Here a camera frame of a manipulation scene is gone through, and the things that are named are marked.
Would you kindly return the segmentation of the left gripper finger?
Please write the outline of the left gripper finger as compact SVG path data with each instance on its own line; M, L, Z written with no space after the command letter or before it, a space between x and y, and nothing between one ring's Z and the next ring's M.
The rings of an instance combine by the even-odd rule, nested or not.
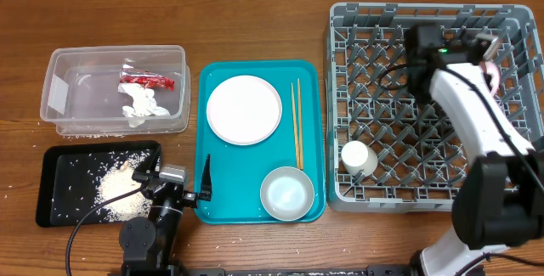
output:
M162 146L156 144L150 154L134 169L134 178L153 178L158 176L157 167L161 166Z
M212 180L211 180L211 173L210 173L210 161L211 161L211 155L208 154L206 158L206 162L203 168L203 172L201 175L201 192L211 192L212 191Z

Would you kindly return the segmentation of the pink bowl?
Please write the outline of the pink bowl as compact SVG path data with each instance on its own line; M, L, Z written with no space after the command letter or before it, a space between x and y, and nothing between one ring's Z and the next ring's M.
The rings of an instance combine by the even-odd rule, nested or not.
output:
M492 61L482 61L479 64L491 95L495 95L500 86L501 73L497 64Z

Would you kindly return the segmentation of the white napkin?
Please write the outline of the white napkin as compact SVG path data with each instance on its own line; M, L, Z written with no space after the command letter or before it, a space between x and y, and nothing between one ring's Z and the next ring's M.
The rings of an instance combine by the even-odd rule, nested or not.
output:
M137 83L120 83L117 90L133 99L132 105L122 106L122 113L128 118L128 125L131 128L144 124L146 116L170 115L166 108L157 105L155 91L151 88L145 88Z

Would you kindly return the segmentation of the grey bowl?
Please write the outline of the grey bowl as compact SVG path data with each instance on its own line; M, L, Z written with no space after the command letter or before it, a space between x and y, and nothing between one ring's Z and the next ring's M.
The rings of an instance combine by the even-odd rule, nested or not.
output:
M274 219L297 221L309 212L314 203L314 185L302 170L291 166L278 167L264 178L260 200Z

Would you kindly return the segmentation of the large white plate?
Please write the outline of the large white plate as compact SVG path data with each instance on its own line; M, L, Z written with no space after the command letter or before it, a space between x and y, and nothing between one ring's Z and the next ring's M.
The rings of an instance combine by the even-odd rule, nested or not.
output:
M281 97L257 76L233 76L217 85L207 101L207 122L216 136L229 144L253 145L279 126Z

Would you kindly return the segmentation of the red snack wrapper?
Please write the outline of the red snack wrapper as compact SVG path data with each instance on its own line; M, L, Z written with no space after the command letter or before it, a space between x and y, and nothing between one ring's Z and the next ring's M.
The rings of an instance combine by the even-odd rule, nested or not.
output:
M175 88L175 81L173 79L147 70L137 69L131 65L122 66L120 83L135 83L144 88L160 87L170 91Z

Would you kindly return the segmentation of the white cup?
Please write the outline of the white cup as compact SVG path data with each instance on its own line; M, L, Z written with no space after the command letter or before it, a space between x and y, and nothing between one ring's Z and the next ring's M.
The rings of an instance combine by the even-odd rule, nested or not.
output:
M362 172L365 177L368 177L377 169L378 165L375 151L357 140L347 142L342 147L341 160L344 168L352 176Z

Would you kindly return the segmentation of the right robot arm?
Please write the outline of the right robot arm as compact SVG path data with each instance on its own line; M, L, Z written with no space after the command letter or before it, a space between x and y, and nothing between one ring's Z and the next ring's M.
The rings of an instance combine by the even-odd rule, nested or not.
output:
M445 40L435 24L405 31L408 92L445 112L469 166L451 229L413 257L421 275L465 275L543 236L543 154L494 99L501 79L491 60L497 48L497 37L488 34Z

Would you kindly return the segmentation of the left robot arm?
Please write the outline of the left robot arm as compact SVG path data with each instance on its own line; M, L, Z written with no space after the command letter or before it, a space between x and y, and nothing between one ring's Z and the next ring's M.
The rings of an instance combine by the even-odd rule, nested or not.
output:
M173 258L173 245L184 209L195 209L199 201L212 199L211 157L205 159L201 190L185 189L187 171L183 166L162 165L162 148L154 149L133 171L132 179L141 184L140 193L151 201L146 217L124 223L119 234L123 249L123 275L189 275Z

